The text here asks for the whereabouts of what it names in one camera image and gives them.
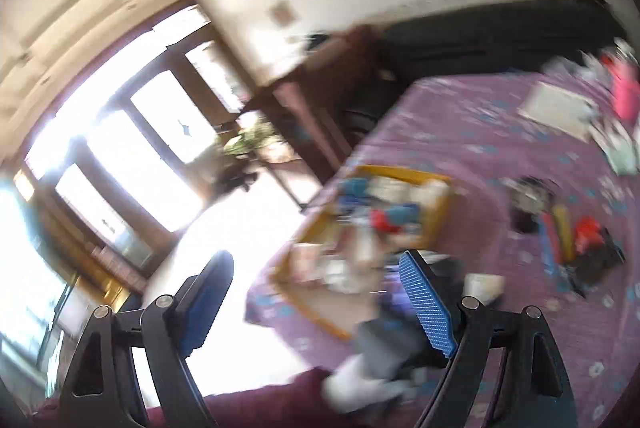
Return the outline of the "white gloved left hand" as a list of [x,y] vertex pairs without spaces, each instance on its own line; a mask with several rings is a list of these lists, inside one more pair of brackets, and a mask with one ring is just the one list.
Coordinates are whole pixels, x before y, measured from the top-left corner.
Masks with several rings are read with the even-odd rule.
[[321,396],[337,414],[352,414],[407,396],[416,388],[408,380],[385,380],[372,377],[366,360],[347,358],[321,385]]

